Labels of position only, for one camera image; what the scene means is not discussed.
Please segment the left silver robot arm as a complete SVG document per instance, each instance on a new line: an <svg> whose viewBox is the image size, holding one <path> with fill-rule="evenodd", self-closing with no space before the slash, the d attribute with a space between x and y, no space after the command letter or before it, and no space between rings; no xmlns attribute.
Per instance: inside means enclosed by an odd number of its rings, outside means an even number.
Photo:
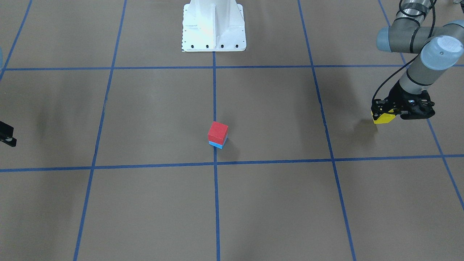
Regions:
<svg viewBox="0 0 464 261"><path fill-rule="evenodd" d="M434 116L428 88L463 55L463 20L435 26L434 0L401 0L393 23L382 28L376 45L381 51L409 53L415 57L403 66L405 73L385 99L372 97L371 114L376 124L396 116L404 120Z"/></svg>

